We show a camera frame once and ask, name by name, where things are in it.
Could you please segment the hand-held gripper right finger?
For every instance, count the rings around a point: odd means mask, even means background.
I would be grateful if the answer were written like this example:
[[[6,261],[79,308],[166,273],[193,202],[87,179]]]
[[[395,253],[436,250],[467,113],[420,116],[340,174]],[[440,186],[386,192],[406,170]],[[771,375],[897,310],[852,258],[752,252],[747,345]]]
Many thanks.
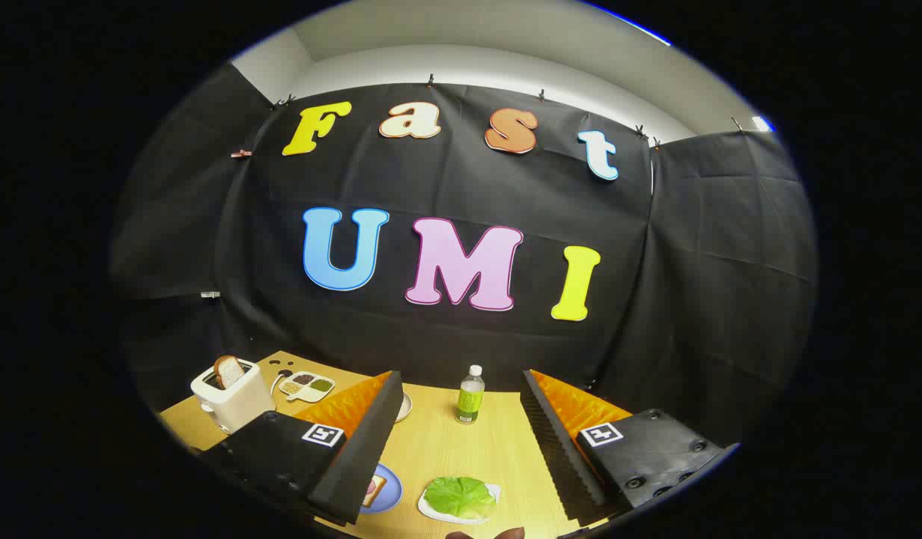
[[[566,516],[622,524],[686,493],[734,455],[657,407],[630,413],[539,371],[520,402]]]

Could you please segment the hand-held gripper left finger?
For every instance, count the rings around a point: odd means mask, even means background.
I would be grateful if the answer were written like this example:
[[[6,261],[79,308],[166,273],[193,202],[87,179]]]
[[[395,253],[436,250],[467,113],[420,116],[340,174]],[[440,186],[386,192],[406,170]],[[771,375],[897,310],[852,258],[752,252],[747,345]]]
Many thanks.
[[[297,414],[262,413],[199,460],[286,513],[355,524],[402,397],[387,371]]]

